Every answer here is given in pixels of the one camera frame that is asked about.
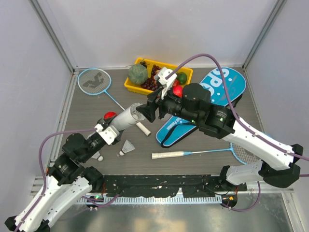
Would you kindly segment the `white shuttlecock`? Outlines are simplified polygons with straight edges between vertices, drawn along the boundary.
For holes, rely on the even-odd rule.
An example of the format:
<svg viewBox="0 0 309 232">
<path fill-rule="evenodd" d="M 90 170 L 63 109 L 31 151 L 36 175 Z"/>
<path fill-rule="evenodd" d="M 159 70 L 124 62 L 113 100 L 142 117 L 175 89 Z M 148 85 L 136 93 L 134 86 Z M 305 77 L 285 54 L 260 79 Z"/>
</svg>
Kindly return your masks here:
<svg viewBox="0 0 309 232">
<path fill-rule="evenodd" d="M 131 107 L 130 113 L 136 121 L 143 121 L 145 119 L 144 115 L 136 109 L 136 106 Z"/>
<path fill-rule="evenodd" d="M 119 151 L 119 155 L 123 156 L 126 153 L 131 152 L 133 150 L 135 150 L 135 146 L 129 140 L 126 140 L 122 149 Z"/>
<path fill-rule="evenodd" d="M 91 158 L 96 159 L 98 161 L 103 161 L 103 156 L 99 152 L 96 152 Z"/>
</svg>

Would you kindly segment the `white shuttlecock tube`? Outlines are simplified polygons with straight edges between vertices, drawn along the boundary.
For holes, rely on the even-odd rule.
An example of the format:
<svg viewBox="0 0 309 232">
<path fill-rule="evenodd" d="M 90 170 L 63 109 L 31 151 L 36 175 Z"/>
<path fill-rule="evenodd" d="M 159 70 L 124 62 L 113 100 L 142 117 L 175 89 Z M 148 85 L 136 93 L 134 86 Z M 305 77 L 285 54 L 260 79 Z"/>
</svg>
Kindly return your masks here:
<svg viewBox="0 0 309 232">
<path fill-rule="evenodd" d="M 130 109 L 132 106 L 140 106 L 141 103 L 134 103 L 130 107 L 128 107 L 126 110 L 124 110 L 122 113 L 117 115 L 112 121 L 111 125 L 115 126 L 118 131 L 123 131 L 127 129 L 128 127 L 132 125 L 138 125 L 139 129 L 144 132 L 145 134 L 148 134 L 148 129 L 142 125 L 141 121 L 136 121 L 130 113 Z"/>
</svg>

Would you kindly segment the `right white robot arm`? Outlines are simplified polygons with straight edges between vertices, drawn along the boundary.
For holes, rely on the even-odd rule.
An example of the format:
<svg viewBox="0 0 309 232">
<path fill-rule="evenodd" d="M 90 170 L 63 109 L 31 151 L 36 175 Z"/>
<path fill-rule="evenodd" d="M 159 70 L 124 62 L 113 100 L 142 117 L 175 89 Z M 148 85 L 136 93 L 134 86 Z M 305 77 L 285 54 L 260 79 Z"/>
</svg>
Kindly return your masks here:
<svg viewBox="0 0 309 232">
<path fill-rule="evenodd" d="M 237 144 L 256 155 L 259 160 L 246 165 L 222 168 L 218 179 L 219 187 L 230 190 L 246 182 L 264 181 L 274 187 L 287 188 L 297 181 L 303 147 L 285 145 L 250 126 L 230 108 L 211 103 L 211 93 L 201 85 L 193 83 L 183 88 L 178 97 L 172 90 L 160 87 L 148 95 L 146 104 L 137 107 L 150 122 L 166 114 L 187 120 L 205 135 Z"/>
</svg>

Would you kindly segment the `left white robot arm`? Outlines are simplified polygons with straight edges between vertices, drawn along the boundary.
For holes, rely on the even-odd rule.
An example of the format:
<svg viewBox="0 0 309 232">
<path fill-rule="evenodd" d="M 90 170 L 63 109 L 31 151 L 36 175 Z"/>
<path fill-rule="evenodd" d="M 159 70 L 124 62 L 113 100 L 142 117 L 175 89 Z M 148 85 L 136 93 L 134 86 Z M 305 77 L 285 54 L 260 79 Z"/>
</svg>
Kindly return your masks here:
<svg viewBox="0 0 309 232">
<path fill-rule="evenodd" d="M 100 119 L 91 135 L 84 130 L 68 130 L 60 155 L 43 176 L 43 186 L 29 205 L 18 215 L 6 219 L 12 232 L 48 232 L 59 218 L 81 197 L 103 188 L 104 177 L 94 167 L 83 166 L 105 145 L 120 141 L 124 127 L 116 118 Z"/>
</svg>

